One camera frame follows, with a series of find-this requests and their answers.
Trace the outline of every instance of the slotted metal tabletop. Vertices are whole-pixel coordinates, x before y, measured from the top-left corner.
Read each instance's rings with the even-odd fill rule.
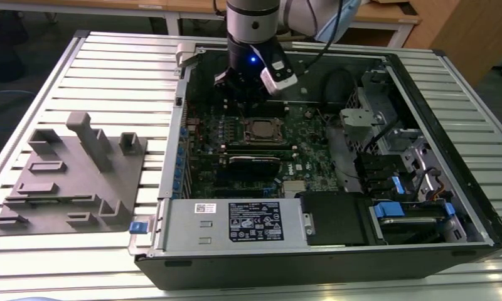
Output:
[[[25,142],[32,130],[52,128],[72,135],[65,127],[68,113],[81,110],[107,136],[136,132],[148,137],[135,215],[155,214],[178,83],[175,52],[182,41],[226,43],[212,38],[96,32],[73,38],[0,155],[0,210],[31,154]],[[502,125],[446,57],[425,50],[334,48],[393,52],[401,57],[502,217]],[[422,280],[164,292],[134,264],[130,240],[127,232],[0,237],[0,300],[33,296],[61,300],[502,300],[502,257],[460,265]],[[148,246],[150,237],[139,237],[136,244]]]

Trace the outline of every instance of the power supply label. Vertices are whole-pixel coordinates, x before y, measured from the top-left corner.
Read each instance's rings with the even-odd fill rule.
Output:
[[[228,228],[235,243],[285,240],[279,202],[228,203]]]

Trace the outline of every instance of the wooden cabinet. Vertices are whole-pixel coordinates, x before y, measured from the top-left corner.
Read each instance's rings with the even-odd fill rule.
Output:
[[[472,85],[502,58],[502,0],[410,0],[421,15],[406,48],[438,49]]]

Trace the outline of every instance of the cpu socket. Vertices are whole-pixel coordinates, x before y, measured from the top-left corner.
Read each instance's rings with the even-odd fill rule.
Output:
[[[243,140],[250,145],[285,144],[282,134],[283,122],[278,118],[250,118],[244,121]]]

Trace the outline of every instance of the motherboard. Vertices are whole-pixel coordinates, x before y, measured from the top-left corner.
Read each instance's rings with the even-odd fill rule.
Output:
[[[226,106],[190,105],[192,198],[293,198],[337,191],[326,121],[305,104],[271,101],[246,116]]]

